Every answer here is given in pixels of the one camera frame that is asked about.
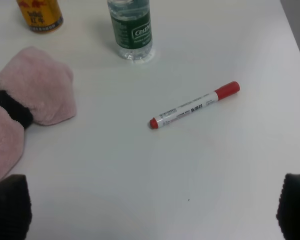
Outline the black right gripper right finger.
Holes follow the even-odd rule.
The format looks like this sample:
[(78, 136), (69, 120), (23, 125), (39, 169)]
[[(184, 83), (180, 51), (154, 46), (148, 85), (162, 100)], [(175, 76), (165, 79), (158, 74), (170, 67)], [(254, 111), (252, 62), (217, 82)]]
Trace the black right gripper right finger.
[(285, 175), (276, 218), (286, 240), (300, 240), (300, 174)]

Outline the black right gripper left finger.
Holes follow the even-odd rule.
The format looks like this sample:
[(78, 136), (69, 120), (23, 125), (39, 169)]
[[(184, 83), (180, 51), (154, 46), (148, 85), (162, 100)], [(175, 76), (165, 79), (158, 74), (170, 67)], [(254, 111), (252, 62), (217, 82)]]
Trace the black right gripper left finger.
[(32, 222), (27, 178), (13, 174), (0, 181), (0, 240), (24, 240)]

